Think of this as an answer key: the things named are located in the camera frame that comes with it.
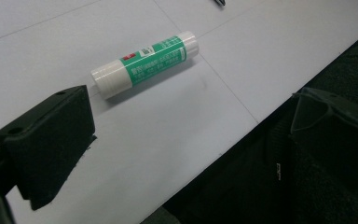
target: white surface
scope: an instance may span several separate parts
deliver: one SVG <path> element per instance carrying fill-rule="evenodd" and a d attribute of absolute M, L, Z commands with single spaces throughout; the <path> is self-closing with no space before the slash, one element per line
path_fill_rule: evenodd
<path fill-rule="evenodd" d="M 102 0 L 29 28 L 2 4 L 22 30 L 0 31 L 0 128 L 87 84 L 99 137 L 52 204 L 8 194 L 18 223 L 139 223 L 358 38 L 350 0 Z M 200 56 L 109 101 L 91 87 L 93 68 L 184 30 Z"/>
<path fill-rule="evenodd" d="M 98 0 L 1 0 L 0 37 L 50 20 Z"/>
<path fill-rule="evenodd" d="M 358 1 L 278 0 L 199 42 L 204 58 L 261 121 L 357 39 Z"/>

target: green label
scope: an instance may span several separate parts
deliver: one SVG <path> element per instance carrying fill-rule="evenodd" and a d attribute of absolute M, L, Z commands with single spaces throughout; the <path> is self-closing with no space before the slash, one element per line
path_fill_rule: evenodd
<path fill-rule="evenodd" d="M 186 60 L 182 40 L 171 37 L 120 59 L 130 74 L 132 86 Z"/>

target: red logo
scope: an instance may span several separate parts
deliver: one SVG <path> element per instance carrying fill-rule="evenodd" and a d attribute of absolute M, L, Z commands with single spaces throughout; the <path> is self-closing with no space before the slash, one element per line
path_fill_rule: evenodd
<path fill-rule="evenodd" d="M 136 56 L 135 53 L 132 53 L 132 54 L 129 54 L 129 55 L 127 55 L 127 56 L 124 56 L 124 57 L 123 57 L 123 60 L 124 60 L 124 61 L 127 61 L 128 59 L 133 58 L 133 57 L 135 57 L 135 56 Z"/>

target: black object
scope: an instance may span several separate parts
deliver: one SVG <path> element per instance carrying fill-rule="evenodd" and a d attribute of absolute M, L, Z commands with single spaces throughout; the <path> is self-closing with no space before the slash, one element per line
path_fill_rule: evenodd
<path fill-rule="evenodd" d="M 358 197 L 358 105 L 327 91 L 304 88 L 291 133 L 297 147 Z"/>
<path fill-rule="evenodd" d="M 221 5 L 221 6 L 225 6 L 226 5 L 226 1 L 225 0 L 214 0 L 216 1 L 217 4 Z"/>
<path fill-rule="evenodd" d="M 0 130 L 0 196 L 17 185 L 36 210 L 50 203 L 96 138 L 86 86 L 51 95 Z"/>

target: glue stick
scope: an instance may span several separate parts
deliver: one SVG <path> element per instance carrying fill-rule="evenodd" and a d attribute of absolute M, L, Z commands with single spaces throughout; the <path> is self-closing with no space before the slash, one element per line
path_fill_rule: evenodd
<path fill-rule="evenodd" d="M 107 99 L 198 53 L 196 37 L 187 31 L 97 68 L 91 74 L 101 96 Z"/>

